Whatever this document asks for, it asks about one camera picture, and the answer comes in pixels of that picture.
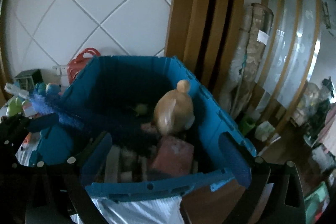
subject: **tiled wall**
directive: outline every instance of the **tiled wall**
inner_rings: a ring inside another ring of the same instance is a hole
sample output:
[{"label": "tiled wall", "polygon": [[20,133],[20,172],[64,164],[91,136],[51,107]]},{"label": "tiled wall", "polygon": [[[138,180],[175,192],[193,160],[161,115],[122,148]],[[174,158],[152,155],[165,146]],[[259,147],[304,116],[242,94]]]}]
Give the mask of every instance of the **tiled wall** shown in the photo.
[{"label": "tiled wall", "polygon": [[103,55],[163,55],[171,0],[8,0],[5,41],[12,76],[54,65],[81,50]]}]

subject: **red object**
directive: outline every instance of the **red object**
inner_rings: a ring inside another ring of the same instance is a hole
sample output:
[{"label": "red object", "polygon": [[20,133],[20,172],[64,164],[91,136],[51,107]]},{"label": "red object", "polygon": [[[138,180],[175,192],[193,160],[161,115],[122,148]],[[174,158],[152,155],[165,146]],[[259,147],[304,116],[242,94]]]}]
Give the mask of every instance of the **red object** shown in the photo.
[{"label": "red object", "polygon": [[68,64],[68,79],[71,84],[76,78],[77,74],[85,67],[86,63],[90,61],[92,57],[84,57],[84,54],[88,53],[92,56],[100,56],[100,52],[95,48],[86,48],[83,50],[74,60],[71,60]]},{"label": "red object", "polygon": [[160,148],[151,168],[169,174],[172,177],[181,177],[190,174],[194,146],[173,136],[163,137]]}]

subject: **pink cloth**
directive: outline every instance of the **pink cloth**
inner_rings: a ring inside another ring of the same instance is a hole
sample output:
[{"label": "pink cloth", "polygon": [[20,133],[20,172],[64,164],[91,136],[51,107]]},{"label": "pink cloth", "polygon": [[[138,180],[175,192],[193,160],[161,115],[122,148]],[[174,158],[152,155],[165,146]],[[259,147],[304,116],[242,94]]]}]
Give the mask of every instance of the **pink cloth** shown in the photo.
[{"label": "pink cloth", "polygon": [[336,103],[331,105],[325,118],[325,125],[319,133],[318,141],[323,143],[330,153],[336,155]]}]

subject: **silver bolt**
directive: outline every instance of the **silver bolt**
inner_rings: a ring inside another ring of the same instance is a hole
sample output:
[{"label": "silver bolt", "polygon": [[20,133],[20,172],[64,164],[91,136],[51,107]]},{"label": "silver bolt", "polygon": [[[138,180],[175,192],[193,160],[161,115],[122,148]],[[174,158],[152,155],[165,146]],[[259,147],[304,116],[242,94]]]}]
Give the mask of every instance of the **silver bolt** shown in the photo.
[{"label": "silver bolt", "polygon": [[287,165],[289,166],[289,167],[294,167],[294,163],[291,161],[291,160],[289,160],[288,162],[286,162],[287,163]]},{"label": "silver bolt", "polygon": [[258,164],[262,164],[264,162],[264,159],[262,157],[255,157],[254,161]]},{"label": "silver bolt", "polygon": [[44,162],[43,161],[39,161],[38,163],[37,163],[37,167],[42,167],[44,165]]},{"label": "silver bolt", "polygon": [[68,162],[69,164],[74,164],[75,161],[76,161],[76,158],[75,158],[75,157],[70,157],[70,158],[68,158],[68,160],[67,160],[67,162]]}]

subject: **red plastic bag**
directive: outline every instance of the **red plastic bag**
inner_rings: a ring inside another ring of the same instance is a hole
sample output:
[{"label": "red plastic bag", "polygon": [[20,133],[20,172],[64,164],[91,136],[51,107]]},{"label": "red plastic bag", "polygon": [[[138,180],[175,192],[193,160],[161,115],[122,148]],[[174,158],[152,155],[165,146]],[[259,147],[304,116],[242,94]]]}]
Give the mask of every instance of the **red plastic bag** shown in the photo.
[{"label": "red plastic bag", "polygon": [[73,60],[71,60],[68,64],[68,79],[69,79],[69,84],[74,81],[76,78],[77,74],[85,67],[86,63],[89,62],[89,60],[92,57],[84,57],[84,54],[88,53],[91,54],[92,56],[100,56],[100,52],[97,51],[95,48],[86,48],[83,50],[77,57]]}]

